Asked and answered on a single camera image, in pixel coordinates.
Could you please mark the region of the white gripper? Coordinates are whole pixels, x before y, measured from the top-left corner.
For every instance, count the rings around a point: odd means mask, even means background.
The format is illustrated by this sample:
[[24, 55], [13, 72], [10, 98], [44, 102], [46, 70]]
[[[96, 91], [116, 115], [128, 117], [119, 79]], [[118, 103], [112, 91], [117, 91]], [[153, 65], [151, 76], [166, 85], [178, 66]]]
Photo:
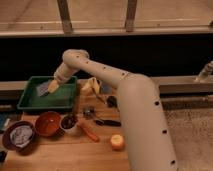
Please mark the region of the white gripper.
[[54, 73], [55, 80], [52, 80], [48, 85], [48, 92], [55, 92], [59, 88], [59, 84], [64, 84], [69, 81], [70, 78], [78, 71], [78, 68], [68, 66], [65, 63], [61, 63]]

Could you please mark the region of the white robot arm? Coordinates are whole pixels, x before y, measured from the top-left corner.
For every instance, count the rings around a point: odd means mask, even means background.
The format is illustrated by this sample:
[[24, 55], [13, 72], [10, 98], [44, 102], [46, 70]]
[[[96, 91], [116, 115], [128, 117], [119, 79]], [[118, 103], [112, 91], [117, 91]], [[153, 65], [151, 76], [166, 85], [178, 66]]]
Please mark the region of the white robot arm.
[[48, 91], [56, 91], [80, 70], [116, 89], [131, 171], [178, 171], [159, 86], [146, 75], [92, 61], [87, 51], [70, 49], [63, 53]]

